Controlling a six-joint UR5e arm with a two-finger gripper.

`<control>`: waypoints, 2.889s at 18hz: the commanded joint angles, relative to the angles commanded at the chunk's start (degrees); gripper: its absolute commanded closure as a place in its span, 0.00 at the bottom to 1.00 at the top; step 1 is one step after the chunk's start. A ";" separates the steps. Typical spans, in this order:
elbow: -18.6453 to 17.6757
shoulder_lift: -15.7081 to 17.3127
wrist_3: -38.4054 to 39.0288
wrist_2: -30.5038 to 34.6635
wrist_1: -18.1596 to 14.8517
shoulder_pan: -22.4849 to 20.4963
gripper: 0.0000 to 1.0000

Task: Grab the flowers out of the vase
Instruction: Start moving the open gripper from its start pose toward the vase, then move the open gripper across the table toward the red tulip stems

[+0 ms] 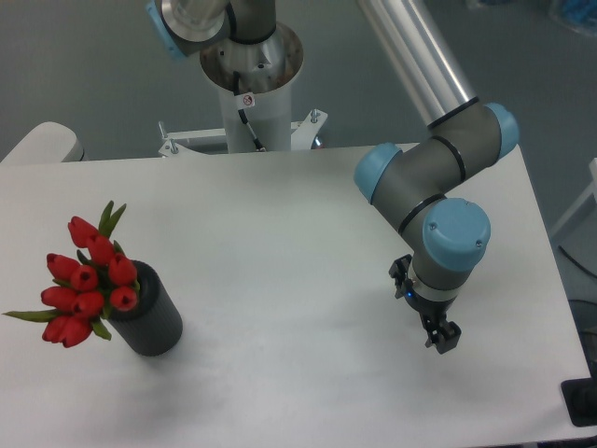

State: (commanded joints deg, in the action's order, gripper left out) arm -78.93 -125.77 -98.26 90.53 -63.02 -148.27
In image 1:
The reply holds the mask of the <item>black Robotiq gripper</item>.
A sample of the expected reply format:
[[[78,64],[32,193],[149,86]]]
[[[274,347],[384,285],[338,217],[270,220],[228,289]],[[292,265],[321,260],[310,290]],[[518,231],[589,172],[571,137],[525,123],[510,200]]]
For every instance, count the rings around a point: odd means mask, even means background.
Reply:
[[[421,315],[427,333],[425,346],[434,346],[443,355],[457,346],[462,335],[460,327],[446,316],[451,306],[450,294],[410,279],[411,261],[412,255],[407,254],[396,259],[389,269],[389,275],[395,281],[395,297],[404,297],[410,307]]]

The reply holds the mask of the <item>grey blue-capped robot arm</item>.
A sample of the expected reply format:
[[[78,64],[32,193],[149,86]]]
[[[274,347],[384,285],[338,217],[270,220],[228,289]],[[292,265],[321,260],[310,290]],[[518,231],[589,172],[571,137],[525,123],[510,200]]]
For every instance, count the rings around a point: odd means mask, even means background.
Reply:
[[[427,344],[445,353],[461,336],[448,309],[491,236],[485,212],[450,191],[503,159],[518,144],[519,126],[502,105],[479,101],[422,2],[360,8],[430,136],[409,150],[375,146],[356,165],[354,182],[410,247],[389,271],[396,296],[419,314]],[[220,94],[229,152],[300,143],[288,89],[303,49],[274,2],[151,1],[146,10],[171,56],[200,57]]]

